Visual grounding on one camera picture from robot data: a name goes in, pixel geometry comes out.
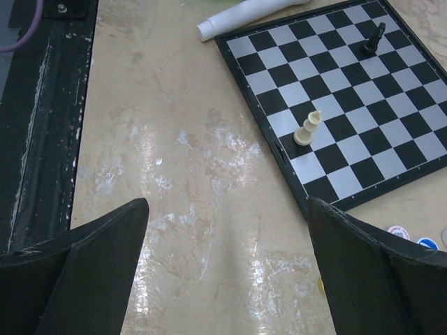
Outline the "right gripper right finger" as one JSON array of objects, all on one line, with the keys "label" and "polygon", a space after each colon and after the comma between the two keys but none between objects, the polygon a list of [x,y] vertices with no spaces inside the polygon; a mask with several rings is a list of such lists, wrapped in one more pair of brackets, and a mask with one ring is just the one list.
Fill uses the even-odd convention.
[{"label": "right gripper right finger", "polygon": [[445,334],[446,253],[318,198],[308,228],[337,334]]}]

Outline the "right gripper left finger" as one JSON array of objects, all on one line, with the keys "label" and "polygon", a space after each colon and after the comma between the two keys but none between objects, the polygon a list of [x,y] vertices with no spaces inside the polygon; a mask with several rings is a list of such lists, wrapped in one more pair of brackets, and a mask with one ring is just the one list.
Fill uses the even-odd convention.
[{"label": "right gripper left finger", "polygon": [[149,217],[145,198],[1,256],[2,334],[120,334]]}]

